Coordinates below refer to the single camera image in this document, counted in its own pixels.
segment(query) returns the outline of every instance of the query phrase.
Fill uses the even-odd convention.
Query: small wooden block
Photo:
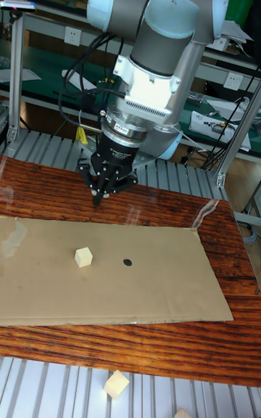
[[[186,412],[186,410],[179,409],[174,418],[191,418],[191,416]]]
[[[75,252],[75,262],[77,263],[79,268],[83,266],[91,265],[92,261],[92,253],[88,247],[84,247],[83,249],[78,249]]]
[[[105,392],[113,398],[114,401],[117,400],[119,395],[124,391],[128,386],[130,381],[124,376],[123,373],[117,370],[106,382],[104,386]]]

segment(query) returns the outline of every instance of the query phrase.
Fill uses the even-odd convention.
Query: floor
[[[187,147],[180,144],[171,160],[180,163],[181,157],[186,155],[186,152]],[[200,168],[202,163],[202,158],[194,154],[189,165]],[[260,163],[235,158],[225,180],[225,190],[234,211],[241,212],[244,209],[260,178]],[[239,228],[243,237],[251,234],[244,226],[239,226]],[[261,234],[261,227],[256,228],[256,231]],[[258,237],[258,242],[255,244],[246,245],[246,249],[261,287],[261,237]]]

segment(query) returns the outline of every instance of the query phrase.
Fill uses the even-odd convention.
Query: wood grain surface
[[[135,186],[95,208],[77,173],[12,159],[0,181],[0,214],[23,218],[189,227],[207,201]],[[0,355],[261,386],[261,294],[227,202],[199,236],[234,321],[0,327]]]

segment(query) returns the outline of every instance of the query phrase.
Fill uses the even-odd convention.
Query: wall socket
[[[239,75],[239,73],[229,73],[223,87],[231,89],[232,91],[238,91],[242,81],[243,75]]]
[[[65,43],[71,44],[71,46],[80,46],[80,35],[81,35],[80,29],[70,28],[70,26],[66,26]]]

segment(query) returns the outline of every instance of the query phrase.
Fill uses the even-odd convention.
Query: black dot
[[[126,266],[131,266],[131,265],[132,265],[132,261],[131,261],[131,260],[129,260],[128,258],[125,258],[125,259],[123,260],[123,263],[124,263]]]

